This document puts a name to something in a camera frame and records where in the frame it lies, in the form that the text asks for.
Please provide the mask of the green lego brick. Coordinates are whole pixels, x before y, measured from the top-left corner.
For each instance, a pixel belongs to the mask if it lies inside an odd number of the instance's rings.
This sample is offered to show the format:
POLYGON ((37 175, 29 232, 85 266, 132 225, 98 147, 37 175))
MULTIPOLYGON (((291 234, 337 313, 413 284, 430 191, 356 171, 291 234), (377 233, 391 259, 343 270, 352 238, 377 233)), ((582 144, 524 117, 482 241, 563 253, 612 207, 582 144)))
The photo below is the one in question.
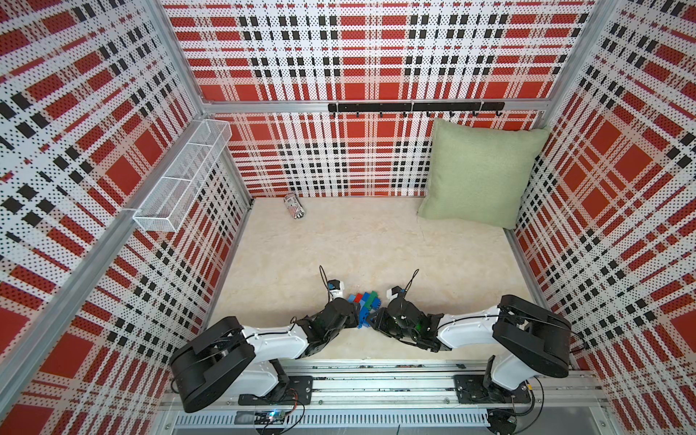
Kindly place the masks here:
POLYGON ((361 300, 362 307, 363 307, 367 312, 375 311, 375 310, 373 310, 373 308, 372 308, 372 304, 373 304, 373 301, 374 301, 375 299, 380 299, 379 296, 378 296, 378 294, 377 294, 376 292, 364 293, 364 294, 362 295, 362 300, 361 300))

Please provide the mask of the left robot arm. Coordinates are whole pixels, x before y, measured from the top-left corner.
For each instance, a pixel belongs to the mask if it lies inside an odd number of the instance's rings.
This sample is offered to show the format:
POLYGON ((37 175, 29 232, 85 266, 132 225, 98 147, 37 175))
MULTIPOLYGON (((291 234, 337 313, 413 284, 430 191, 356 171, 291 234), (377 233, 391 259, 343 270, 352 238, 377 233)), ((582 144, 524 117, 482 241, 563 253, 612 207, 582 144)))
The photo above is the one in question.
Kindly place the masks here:
POLYGON ((281 359, 316 355, 344 329, 356 328, 361 306, 343 298, 289 326, 253 328, 228 316, 174 352, 170 369, 184 411, 195 413, 224 393, 270 397, 285 395, 281 359))

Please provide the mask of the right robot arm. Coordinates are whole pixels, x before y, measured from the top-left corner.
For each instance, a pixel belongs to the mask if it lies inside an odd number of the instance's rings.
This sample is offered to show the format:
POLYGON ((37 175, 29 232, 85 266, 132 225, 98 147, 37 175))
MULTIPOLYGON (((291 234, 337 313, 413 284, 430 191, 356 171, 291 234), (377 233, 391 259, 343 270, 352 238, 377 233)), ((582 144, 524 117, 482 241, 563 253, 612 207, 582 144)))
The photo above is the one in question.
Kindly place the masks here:
POLYGON ((571 324, 516 295, 464 315, 427 315, 400 295, 367 322, 383 335, 433 353, 500 344, 505 351, 489 359, 485 379, 506 391, 537 375, 566 378, 570 369, 571 324))

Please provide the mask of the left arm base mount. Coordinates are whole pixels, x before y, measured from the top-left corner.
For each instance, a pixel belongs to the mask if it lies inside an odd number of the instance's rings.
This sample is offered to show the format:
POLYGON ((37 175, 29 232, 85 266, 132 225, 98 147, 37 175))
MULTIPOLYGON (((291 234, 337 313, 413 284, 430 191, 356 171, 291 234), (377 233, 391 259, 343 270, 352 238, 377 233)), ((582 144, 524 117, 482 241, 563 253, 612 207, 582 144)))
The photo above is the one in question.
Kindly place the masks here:
POLYGON ((294 404, 308 405, 313 394, 314 378, 312 376, 289 376, 282 378, 269 393, 264 396, 241 394, 237 403, 241 406, 294 404))

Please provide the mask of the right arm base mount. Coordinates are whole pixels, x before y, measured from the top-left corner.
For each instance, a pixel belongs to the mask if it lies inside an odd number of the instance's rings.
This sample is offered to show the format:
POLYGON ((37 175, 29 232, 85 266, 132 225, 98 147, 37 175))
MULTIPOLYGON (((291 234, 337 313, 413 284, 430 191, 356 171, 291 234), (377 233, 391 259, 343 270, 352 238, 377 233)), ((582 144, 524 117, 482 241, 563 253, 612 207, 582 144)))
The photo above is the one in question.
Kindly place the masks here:
POLYGON ((503 403, 530 404, 530 391, 520 384, 513 391, 506 390, 493 382, 485 384, 483 375, 460 374, 453 377, 454 389, 460 404, 503 403))

